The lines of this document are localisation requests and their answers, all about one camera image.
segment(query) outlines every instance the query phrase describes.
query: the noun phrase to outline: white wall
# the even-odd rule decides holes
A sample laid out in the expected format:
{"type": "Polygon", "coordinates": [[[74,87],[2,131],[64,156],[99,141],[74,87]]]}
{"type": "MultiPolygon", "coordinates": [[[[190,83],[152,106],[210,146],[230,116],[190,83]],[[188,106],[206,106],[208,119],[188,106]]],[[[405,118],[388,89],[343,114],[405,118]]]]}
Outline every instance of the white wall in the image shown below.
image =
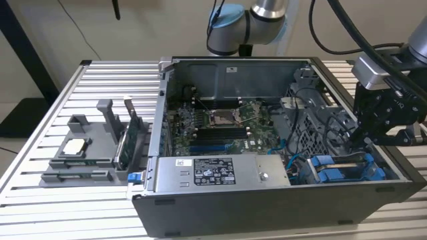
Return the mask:
{"type": "MultiPolygon", "coordinates": [[[[247,8],[255,0],[227,0],[247,8]]],[[[10,0],[54,80],[64,86],[83,59],[96,55],[66,15],[58,0],[10,0]]],[[[119,0],[122,20],[111,0],[62,0],[103,60],[158,60],[162,56],[204,56],[206,29],[212,0],[119,0]]],[[[308,31],[311,0],[299,1],[286,56],[335,56],[316,46],[308,31]]],[[[427,13],[427,0],[340,0],[360,32],[372,44],[405,42],[427,13]]],[[[315,30],[334,50],[356,47],[326,0],[318,0],[315,30]]],[[[255,56],[274,56],[276,46],[256,46],[255,56]]]]}
{"type": "MultiPolygon", "coordinates": [[[[407,42],[427,15],[427,0],[340,0],[360,33],[374,44],[407,42]]],[[[331,55],[316,45],[308,29],[311,0],[299,1],[299,11],[287,45],[287,56],[320,57],[323,60],[348,60],[358,54],[331,55]]],[[[331,50],[359,48],[342,26],[330,4],[318,0],[314,7],[314,29],[320,42],[331,50]]]]}
{"type": "Polygon", "coordinates": [[[39,88],[0,31],[0,103],[42,97],[39,88]]]}
{"type": "MultiPolygon", "coordinates": [[[[83,59],[96,55],[56,0],[10,0],[52,78],[64,86],[83,59]]],[[[228,1],[246,5],[254,0],[228,1]]],[[[103,60],[159,60],[162,56],[206,56],[206,30],[212,0],[62,0],[103,60]]],[[[254,54],[271,56],[276,47],[254,54]]]]}

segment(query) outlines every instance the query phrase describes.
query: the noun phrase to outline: sticker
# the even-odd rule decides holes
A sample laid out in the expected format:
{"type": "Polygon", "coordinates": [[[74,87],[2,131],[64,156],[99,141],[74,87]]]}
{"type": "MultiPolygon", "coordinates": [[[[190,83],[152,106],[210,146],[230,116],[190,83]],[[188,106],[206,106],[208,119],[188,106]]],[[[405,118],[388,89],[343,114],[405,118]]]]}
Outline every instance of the sticker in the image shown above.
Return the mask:
{"type": "Polygon", "coordinates": [[[196,186],[236,184],[234,159],[231,157],[195,159],[194,184],[196,186]]]}
{"type": "Polygon", "coordinates": [[[192,159],[176,159],[176,167],[191,167],[194,164],[192,159]]]}
{"type": "Polygon", "coordinates": [[[236,66],[227,67],[226,72],[227,73],[236,73],[238,72],[238,67],[236,66]]]}

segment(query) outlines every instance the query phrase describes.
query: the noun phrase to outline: black cable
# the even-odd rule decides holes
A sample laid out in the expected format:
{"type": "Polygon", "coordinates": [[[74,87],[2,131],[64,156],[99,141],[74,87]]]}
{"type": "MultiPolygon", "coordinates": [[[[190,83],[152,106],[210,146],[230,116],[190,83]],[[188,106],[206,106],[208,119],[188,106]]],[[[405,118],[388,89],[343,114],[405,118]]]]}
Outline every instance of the black cable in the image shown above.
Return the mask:
{"type": "MultiPolygon", "coordinates": [[[[295,133],[296,124],[299,122],[299,117],[300,117],[300,109],[299,109],[299,104],[296,102],[296,96],[294,96],[294,101],[295,101],[295,118],[294,118],[294,123],[292,123],[292,127],[291,127],[291,133],[288,134],[287,139],[286,139],[286,149],[287,149],[287,152],[292,156],[295,155],[295,153],[290,149],[290,143],[291,143],[291,138],[295,133]]],[[[299,141],[296,142],[296,151],[295,152],[298,152],[298,150],[299,150],[299,141]]]]}
{"type": "Polygon", "coordinates": [[[80,34],[82,34],[83,40],[84,40],[84,42],[86,42],[86,44],[87,44],[87,46],[92,49],[92,51],[94,51],[94,53],[96,54],[99,60],[102,61],[102,57],[100,57],[99,53],[95,51],[95,49],[94,49],[94,47],[91,46],[91,44],[88,43],[87,37],[86,37],[86,35],[84,35],[84,33],[83,33],[83,31],[82,31],[82,29],[80,29],[80,27],[79,27],[75,19],[74,19],[72,16],[70,15],[70,13],[68,13],[68,11],[67,11],[67,9],[66,9],[62,1],[58,0],[58,3],[59,3],[59,5],[60,5],[62,9],[64,10],[66,14],[68,15],[68,17],[70,17],[74,25],[76,26],[76,28],[78,28],[78,30],[79,30],[79,32],[80,32],[80,34]]]}
{"type": "Polygon", "coordinates": [[[219,7],[218,7],[218,10],[216,10],[216,12],[215,12],[215,15],[214,15],[214,17],[210,17],[210,19],[208,19],[208,25],[207,25],[207,38],[206,38],[206,48],[208,48],[210,49],[210,45],[208,45],[208,42],[210,42],[210,38],[211,38],[211,34],[212,34],[212,30],[214,30],[214,25],[215,25],[215,23],[216,23],[216,21],[219,20],[219,16],[220,16],[220,14],[222,14],[222,9],[223,9],[223,5],[224,5],[224,2],[226,2],[226,0],[222,0],[222,2],[220,2],[220,5],[219,5],[219,7]]]}
{"type": "Polygon", "coordinates": [[[352,20],[350,19],[343,6],[338,0],[327,0],[334,13],[344,26],[352,40],[363,49],[366,55],[371,60],[378,64],[378,66],[390,74],[390,76],[401,83],[405,89],[411,90],[422,103],[427,105],[427,92],[414,83],[414,81],[398,70],[394,68],[390,63],[383,59],[382,55],[375,51],[374,47],[370,45],[366,38],[362,36],[352,20]]]}
{"type": "Polygon", "coordinates": [[[207,29],[206,29],[206,35],[207,36],[210,35],[211,19],[212,19],[212,15],[214,15],[214,11],[215,11],[215,6],[216,6],[216,0],[214,1],[212,11],[211,11],[211,14],[208,16],[207,29]]]}
{"type": "Polygon", "coordinates": [[[16,151],[12,151],[12,150],[10,150],[10,149],[7,149],[4,147],[0,147],[0,149],[4,150],[4,151],[8,151],[10,153],[19,154],[16,151]]]}
{"type": "MultiPolygon", "coordinates": [[[[308,10],[308,28],[310,28],[310,33],[312,36],[312,39],[315,41],[315,43],[318,44],[318,46],[322,48],[323,51],[326,51],[328,54],[334,54],[334,55],[347,55],[347,54],[355,54],[355,53],[360,53],[363,52],[363,49],[354,49],[354,50],[347,50],[347,51],[334,51],[331,49],[328,49],[320,42],[318,35],[315,33],[315,27],[314,27],[314,9],[315,9],[315,3],[316,0],[311,0],[311,4],[310,4],[310,10],[308,10]]],[[[383,43],[383,44],[378,44],[374,45],[372,47],[375,49],[379,48],[390,48],[390,47],[398,47],[401,48],[405,45],[405,43],[383,43]]]]}

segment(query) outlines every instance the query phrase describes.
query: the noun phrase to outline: slotted metal surface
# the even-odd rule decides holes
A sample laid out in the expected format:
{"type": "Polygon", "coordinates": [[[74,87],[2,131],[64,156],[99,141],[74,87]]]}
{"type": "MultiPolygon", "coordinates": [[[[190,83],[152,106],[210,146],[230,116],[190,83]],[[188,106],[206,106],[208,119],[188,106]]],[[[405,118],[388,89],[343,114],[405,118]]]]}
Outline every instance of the slotted metal surface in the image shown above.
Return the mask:
{"type": "MultiPolygon", "coordinates": [[[[354,94],[355,76],[344,61],[324,61],[338,80],[354,94]]],[[[114,99],[114,112],[128,121],[123,96],[134,97],[138,114],[154,120],[156,106],[156,62],[94,62],[80,67],[47,113],[28,143],[0,180],[0,240],[120,239],[148,240],[126,186],[39,188],[40,173],[48,168],[68,132],[71,114],[87,114],[103,122],[99,99],[114,99]]],[[[427,148],[401,147],[427,177],[427,148]]],[[[252,232],[200,239],[397,240],[427,239],[427,189],[406,202],[382,207],[359,225],[252,232]]]]}

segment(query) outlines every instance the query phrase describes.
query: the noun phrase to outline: floor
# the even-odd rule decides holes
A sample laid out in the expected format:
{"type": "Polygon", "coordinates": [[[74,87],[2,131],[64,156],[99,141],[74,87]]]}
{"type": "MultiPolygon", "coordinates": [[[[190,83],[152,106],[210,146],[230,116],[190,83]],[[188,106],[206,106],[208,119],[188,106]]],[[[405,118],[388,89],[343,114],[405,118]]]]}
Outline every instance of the floor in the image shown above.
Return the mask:
{"type": "MultiPolygon", "coordinates": [[[[8,116],[10,112],[15,108],[16,103],[0,103],[0,122],[8,116]]],[[[27,142],[26,138],[4,138],[0,137],[0,147],[19,152],[27,142]]],[[[0,177],[7,171],[16,154],[0,149],[0,177]]]]}

